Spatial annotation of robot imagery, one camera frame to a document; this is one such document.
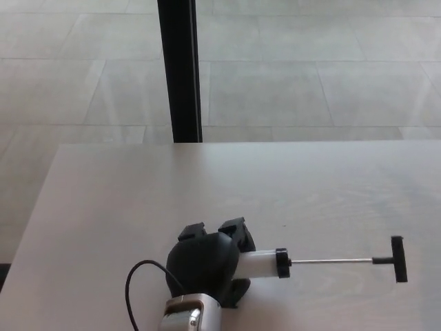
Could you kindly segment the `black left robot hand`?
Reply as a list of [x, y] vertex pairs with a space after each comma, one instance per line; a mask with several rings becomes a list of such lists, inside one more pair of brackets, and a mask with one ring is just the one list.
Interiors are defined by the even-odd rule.
[[224, 222], [213, 233], [204, 223], [188, 225], [167, 257], [167, 286], [172, 297], [207, 294], [222, 308], [237, 308], [251, 280], [234, 276], [239, 257], [254, 252], [254, 240], [242, 217]]

